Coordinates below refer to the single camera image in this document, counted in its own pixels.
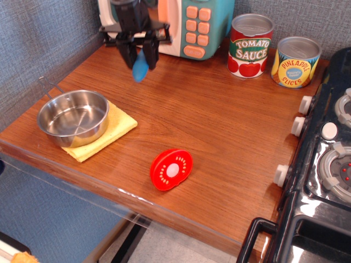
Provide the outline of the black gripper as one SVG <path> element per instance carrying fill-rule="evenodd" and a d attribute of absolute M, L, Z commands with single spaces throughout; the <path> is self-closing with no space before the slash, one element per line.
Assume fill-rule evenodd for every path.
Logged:
<path fill-rule="evenodd" d="M 148 6 L 144 1 L 110 1 L 107 7 L 116 13 L 117 21 L 102 25 L 100 32 L 115 33 L 115 43 L 126 65 L 132 69 L 137 59 L 135 45 L 143 45 L 143 52 L 149 69 L 158 62 L 158 44 L 172 43 L 170 25 L 150 19 Z"/>

